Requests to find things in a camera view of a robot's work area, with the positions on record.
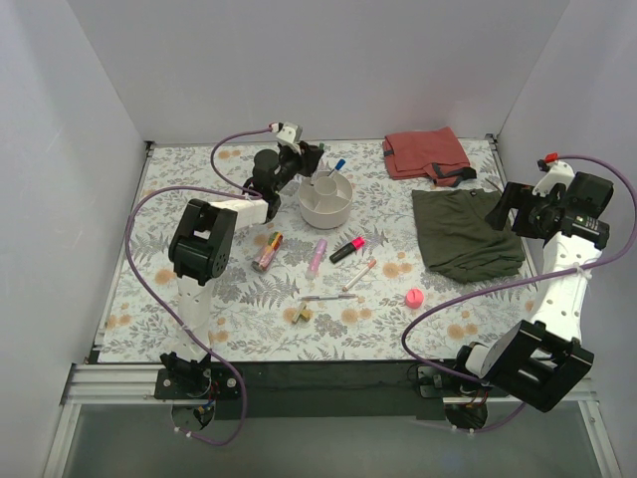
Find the blue capped marker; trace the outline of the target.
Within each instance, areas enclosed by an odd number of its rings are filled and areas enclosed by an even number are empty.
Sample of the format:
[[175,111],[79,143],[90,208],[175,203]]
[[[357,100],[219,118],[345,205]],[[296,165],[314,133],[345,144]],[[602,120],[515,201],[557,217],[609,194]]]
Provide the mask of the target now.
[[332,177],[336,172],[340,171],[345,163],[345,159],[340,159],[337,164],[329,171],[327,177]]

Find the pink black highlighter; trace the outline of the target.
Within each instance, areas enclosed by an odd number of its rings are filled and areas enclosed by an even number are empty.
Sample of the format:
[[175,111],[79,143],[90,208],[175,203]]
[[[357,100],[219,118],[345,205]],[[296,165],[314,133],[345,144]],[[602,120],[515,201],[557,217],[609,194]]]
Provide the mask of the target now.
[[365,239],[362,237],[356,237],[350,242],[344,244],[329,256],[329,261],[332,264],[340,262],[345,257],[357,252],[365,245]]

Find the orange capped white pen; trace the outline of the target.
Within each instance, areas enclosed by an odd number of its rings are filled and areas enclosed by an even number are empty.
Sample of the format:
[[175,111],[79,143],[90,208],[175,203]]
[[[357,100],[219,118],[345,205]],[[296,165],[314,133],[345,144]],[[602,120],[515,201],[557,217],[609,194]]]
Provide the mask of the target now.
[[366,264],[360,271],[358,271],[354,277],[352,277],[342,288],[343,292],[350,291],[374,266],[376,265],[376,260],[372,259],[368,264]]

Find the gold binder clip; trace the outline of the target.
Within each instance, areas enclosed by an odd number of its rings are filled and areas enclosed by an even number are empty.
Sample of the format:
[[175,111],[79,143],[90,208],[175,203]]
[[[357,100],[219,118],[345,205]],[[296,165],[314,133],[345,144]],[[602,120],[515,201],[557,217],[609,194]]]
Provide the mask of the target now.
[[305,303],[301,303],[300,306],[296,309],[293,317],[291,319],[291,323],[293,325],[296,324],[306,324],[312,318],[312,311],[308,308],[308,305]]

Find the green capped white marker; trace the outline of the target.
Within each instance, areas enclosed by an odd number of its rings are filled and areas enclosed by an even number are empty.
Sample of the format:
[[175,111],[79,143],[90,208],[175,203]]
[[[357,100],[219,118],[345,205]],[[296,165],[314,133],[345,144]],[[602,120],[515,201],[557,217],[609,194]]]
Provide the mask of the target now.
[[314,171],[313,175],[311,176],[310,185],[311,185],[312,187],[314,187],[314,185],[315,185],[315,183],[316,183],[317,176],[318,176],[318,173],[319,173],[320,160],[321,160],[321,158],[322,158],[322,155],[324,154],[324,143],[323,143],[323,142],[320,142],[320,143],[319,143],[319,145],[318,145],[318,149],[319,149],[319,151],[320,151],[320,156],[319,156],[319,159],[318,159],[317,168],[315,169],[315,171]]

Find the grey thin pen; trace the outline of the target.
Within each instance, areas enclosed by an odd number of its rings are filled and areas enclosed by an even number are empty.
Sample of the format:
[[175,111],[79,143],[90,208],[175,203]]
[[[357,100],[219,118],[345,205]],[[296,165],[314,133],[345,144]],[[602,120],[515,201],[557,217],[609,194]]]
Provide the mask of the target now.
[[357,295],[356,294],[335,294],[335,295],[312,295],[312,296],[300,297],[300,301],[303,301],[303,302],[351,300],[351,299],[357,299]]

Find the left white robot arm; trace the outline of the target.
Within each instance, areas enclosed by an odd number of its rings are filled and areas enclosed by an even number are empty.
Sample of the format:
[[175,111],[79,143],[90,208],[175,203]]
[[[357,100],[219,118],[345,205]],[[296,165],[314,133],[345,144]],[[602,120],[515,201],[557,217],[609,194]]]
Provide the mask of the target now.
[[207,336],[213,282],[228,264],[234,233],[271,221],[281,205],[280,192],[295,176],[311,177],[324,147],[305,141],[280,143],[254,156],[252,173],[242,185],[246,199],[210,203],[190,200],[170,243],[168,258],[178,285],[180,332],[168,354],[160,356],[167,380],[192,398],[208,397],[219,389],[219,373],[203,344]]

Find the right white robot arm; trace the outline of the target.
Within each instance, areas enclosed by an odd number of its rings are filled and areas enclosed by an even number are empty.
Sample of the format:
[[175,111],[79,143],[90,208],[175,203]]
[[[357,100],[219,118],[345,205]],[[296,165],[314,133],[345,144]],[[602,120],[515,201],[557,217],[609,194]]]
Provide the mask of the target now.
[[530,315],[487,347],[461,347],[450,371],[452,387],[473,395],[486,382],[535,409],[552,410],[590,371],[594,355],[581,344],[581,308],[596,262],[609,239],[600,215],[613,194],[611,181],[583,173],[548,173],[536,186],[510,182],[487,215],[503,228],[543,242],[543,273]]

